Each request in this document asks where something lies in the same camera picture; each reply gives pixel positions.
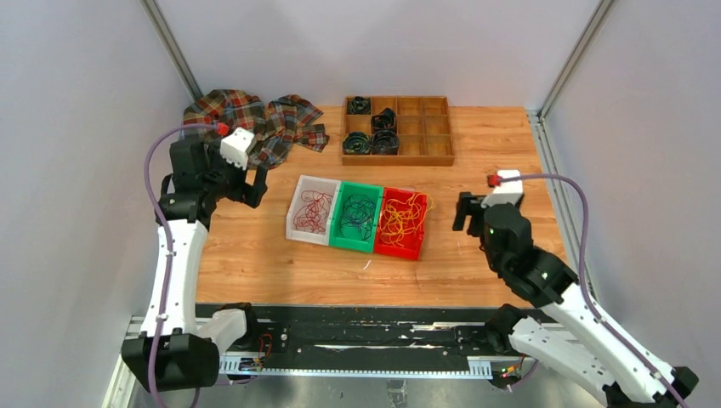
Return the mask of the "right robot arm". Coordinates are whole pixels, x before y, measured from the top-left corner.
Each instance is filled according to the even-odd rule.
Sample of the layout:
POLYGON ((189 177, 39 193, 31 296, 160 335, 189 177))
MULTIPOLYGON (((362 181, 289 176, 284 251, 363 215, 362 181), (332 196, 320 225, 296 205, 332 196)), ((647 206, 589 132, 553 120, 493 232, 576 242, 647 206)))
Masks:
POLYGON ((480 240, 490 270, 519 298, 560 323, 570 343, 526 312, 504 304, 485 323, 497 354, 517 352, 557 371, 606 407, 679 407, 699 383, 686 366, 671 366, 643 348, 597 301, 583 296, 579 276, 536 246, 531 223, 515 203, 486 204, 460 193, 452 228, 480 240))

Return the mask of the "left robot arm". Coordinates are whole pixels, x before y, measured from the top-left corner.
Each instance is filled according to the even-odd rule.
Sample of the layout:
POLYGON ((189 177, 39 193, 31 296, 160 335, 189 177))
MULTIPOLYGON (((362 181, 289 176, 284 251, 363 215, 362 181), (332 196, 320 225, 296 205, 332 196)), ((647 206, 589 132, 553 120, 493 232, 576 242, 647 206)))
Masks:
POLYGON ((169 147, 172 172, 150 198, 159 241, 153 292, 139 335, 121 348, 124 363, 152 394, 211 387, 224 352, 259 343, 250 303, 226 304, 209 322, 196 323, 199 266, 218 202, 256 208, 267 190, 264 167, 246 181, 254 145, 252 136, 234 135, 211 142, 187 138, 169 147))

